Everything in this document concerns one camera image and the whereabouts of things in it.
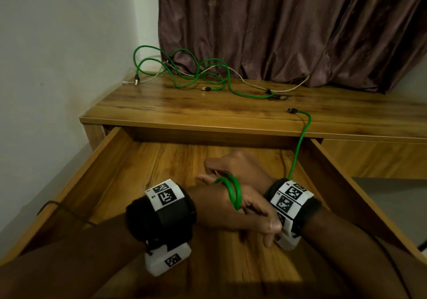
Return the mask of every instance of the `desk leg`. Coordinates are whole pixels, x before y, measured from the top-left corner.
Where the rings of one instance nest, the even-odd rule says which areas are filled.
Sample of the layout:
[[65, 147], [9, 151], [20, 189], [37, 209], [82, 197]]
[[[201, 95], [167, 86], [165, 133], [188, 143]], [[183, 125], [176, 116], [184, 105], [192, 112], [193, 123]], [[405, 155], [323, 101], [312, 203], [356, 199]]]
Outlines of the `desk leg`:
[[95, 150], [105, 138], [105, 130], [103, 125], [84, 123], [83, 128], [85, 129], [86, 136], [88, 136], [89, 144], [91, 145], [92, 150]]

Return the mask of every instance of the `person's right hand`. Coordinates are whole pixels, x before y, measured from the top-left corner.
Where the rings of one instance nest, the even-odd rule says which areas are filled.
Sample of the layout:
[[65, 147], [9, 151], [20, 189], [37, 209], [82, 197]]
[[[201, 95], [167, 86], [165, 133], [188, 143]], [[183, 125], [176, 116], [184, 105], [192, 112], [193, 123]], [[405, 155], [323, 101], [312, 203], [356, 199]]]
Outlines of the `person's right hand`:
[[221, 158], [205, 160], [206, 174], [199, 174], [198, 179], [211, 184], [220, 175], [233, 174], [239, 182], [251, 185], [256, 191], [264, 195], [276, 181], [261, 166], [256, 157], [250, 152], [233, 151]]

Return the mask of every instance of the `brown satin curtain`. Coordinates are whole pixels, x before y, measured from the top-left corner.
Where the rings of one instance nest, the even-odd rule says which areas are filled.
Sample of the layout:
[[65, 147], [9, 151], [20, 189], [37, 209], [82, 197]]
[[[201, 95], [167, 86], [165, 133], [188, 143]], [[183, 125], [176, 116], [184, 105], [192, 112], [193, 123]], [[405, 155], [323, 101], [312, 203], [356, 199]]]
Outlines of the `brown satin curtain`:
[[425, 54], [426, 16], [427, 0], [159, 0], [158, 28], [166, 53], [220, 58], [244, 78], [385, 92]]

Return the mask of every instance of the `wrist-mounted device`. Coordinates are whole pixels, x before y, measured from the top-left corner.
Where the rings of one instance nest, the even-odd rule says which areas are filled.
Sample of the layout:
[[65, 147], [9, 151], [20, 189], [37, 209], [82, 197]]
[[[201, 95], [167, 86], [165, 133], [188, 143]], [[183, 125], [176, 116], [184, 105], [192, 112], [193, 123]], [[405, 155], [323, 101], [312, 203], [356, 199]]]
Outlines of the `wrist-mounted device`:
[[145, 191], [126, 207], [131, 235], [147, 245], [145, 263], [154, 276], [186, 259], [196, 221], [195, 206], [185, 190], [171, 179]]
[[275, 243], [285, 251], [294, 249], [301, 239], [302, 228], [322, 208], [322, 203], [309, 190], [287, 178], [276, 181], [264, 197], [277, 209], [282, 223]]

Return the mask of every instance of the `curtain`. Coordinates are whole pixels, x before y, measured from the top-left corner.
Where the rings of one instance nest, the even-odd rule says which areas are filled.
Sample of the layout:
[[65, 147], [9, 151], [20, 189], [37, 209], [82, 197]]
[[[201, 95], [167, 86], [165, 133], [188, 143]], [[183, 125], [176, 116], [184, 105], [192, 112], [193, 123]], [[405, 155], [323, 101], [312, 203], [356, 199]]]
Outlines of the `curtain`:
[[[427, 0], [159, 0], [159, 41], [248, 79], [309, 74], [310, 87], [385, 92], [425, 54], [426, 10]], [[195, 69], [184, 53], [174, 61]]]

